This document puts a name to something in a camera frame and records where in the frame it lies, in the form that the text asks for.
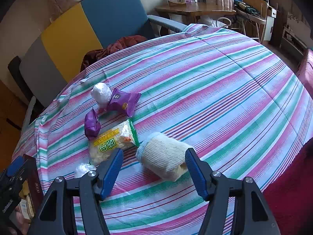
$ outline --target wooden tabletop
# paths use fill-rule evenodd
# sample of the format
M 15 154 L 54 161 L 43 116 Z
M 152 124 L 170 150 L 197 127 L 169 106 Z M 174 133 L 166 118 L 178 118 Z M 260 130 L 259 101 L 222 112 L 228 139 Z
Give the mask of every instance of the wooden tabletop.
M 185 16 L 203 16 L 212 13 L 220 13 L 221 15 L 232 15 L 236 13 L 234 10 L 224 9 L 221 6 L 206 4 L 203 2 L 187 3 L 186 5 L 175 6 L 163 5 L 155 7 L 155 10 L 157 12 L 167 12 Z

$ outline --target hand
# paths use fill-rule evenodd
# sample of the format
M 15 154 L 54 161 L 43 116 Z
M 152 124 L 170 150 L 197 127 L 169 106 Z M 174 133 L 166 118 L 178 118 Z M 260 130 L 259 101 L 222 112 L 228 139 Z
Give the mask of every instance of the hand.
M 22 213 L 19 212 L 18 207 L 15 210 L 16 210 L 15 213 L 17 228 L 21 231 L 23 235 L 27 235 L 27 231 L 30 225 L 28 224 L 27 220 L 23 217 Z M 17 235 L 17 232 L 13 228 L 9 227 L 9 231 L 12 233 L 12 235 Z

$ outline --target pink fabric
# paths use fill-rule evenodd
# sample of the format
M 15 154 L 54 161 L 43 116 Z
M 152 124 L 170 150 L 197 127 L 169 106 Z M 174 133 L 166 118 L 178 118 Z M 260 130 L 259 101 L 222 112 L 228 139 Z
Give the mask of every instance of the pink fabric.
M 313 51 L 308 49 L 301 61 L 297 77 L 313 98 Z

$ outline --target table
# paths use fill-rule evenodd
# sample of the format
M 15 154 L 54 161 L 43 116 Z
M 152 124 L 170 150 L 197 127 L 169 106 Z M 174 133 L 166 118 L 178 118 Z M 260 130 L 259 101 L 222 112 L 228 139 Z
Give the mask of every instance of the table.
M 253 177 L 261 190 L 313 134 L 313 101 L 275 54 L 229 29 L 190 24 L 182 33 L 97 61 L 27 128 L 13 158 L 36 158 L 44 192 L 55 177 L 73 178 L 75 167 L 89 161 L 84 117 L 92 107 L 100 133 L 126 120 L 91 98 L 98 82 L 142 93 L 133 116 L 140 142 L 162 132 L 194 146 L 201 160 L 227 177 Z M 101 203 L 111 234 L 197 234 L 208 203 L 189 173 L 163 181 L 135 153 L 135 147 L 124 151 L 111 195 Z M 74 203 L 78 233 L 84 234 L 79 199 Z M 230 199 L 225 233 L 233 207 Z
M 186 5 L 169 6 L 162 5 L 154 8 L 161 17 L 170 19 L 169 13 L 187 17 L 188 23 L 197 23 L 200 16 L 204 15 L 234 15 L 234 10 L 228 10 L 218 5 L 206 4 L 203 2 L 187 3 Z M 160 31 L 161 36 L 167 35 L 168 30 L 164 27 Z

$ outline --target wooden side table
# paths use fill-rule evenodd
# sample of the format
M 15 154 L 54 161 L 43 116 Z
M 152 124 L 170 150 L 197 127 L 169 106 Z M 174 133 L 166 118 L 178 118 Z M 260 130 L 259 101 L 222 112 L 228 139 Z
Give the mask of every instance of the wooden side table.
M 154 8 L 161 17 L 170 19 L 169 13 L 176 15 L 183 15 L 187 17 L 188 23 L 197 23 L 200 16 L 204 15 L 233 15 L 236 13 L 235 10 L 228 10 L 218 5 L 210 5 L 203 2 L 198 3 L 187 3 L 186 5 L 169 6 L 163 5 Z M 167 35 L 168 30 L 161 28 L 161 36 Z

